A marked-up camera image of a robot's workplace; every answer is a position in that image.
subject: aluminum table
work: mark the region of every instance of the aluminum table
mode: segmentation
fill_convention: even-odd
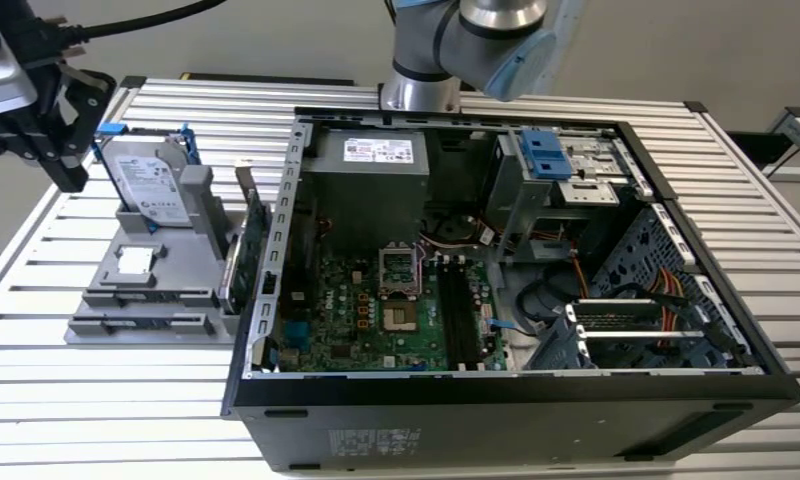
[[[374,88],[147,80],[123,88],[110,118],[199,134],[214,192],[243,209],[234,167],[278,193],[295,106],[375,108]],[[800,217],[712,116],[682,102],[466,94],[465,111],[628,121],[794,373],[800,377]],[[0,257],[0,478],[274,477],[246,427],[218,418],[231,351],[79,348],[68,316],[118,229],[100,165],[79,194],[51,188]],[[677,464],[355,472],[357,478],[800,479],[800,405]]]

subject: chip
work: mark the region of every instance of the chip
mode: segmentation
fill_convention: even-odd
[[[350,345],[333,345],[330,347],[333,358],[350,358],[353,356],[353,347]]]

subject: power supply label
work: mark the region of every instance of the power supply label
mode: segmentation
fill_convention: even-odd
[[[345,142],[346,162],[415,163],[413,140],[351,138]]]
[[[162,226],[190,225],[170,165],[156,157],[116,157],[122,178],[140,213]]]
[[[330,448],[335,457],[415,455],[421,428],[330,430]]]

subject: blue drive bay latch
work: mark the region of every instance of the blue drive bay latch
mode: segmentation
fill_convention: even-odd
[[[534,178],[569,180],[573,177],[573,165],[558,135],[551,131],[522,130],[519,140],[522,153],[531,162]]]

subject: green motherboard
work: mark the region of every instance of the green motherboard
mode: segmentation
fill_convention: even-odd
[[[283,371],[450,370],[438,268],[437,262],[422,262],[422,293],[407,298],[381,294],[377,258],[325,256],[314,279],[315,301],[302,314],[306,318],[286,319]],[[470,328],[475,329],[481,350],[486,352],[479,363],[487,370],[501,370],[501,335],[489,333],[485,318],[493,315],[486,269],[481,262],[470,261],[461,271],[474,302],[470,321],[475,326]]]

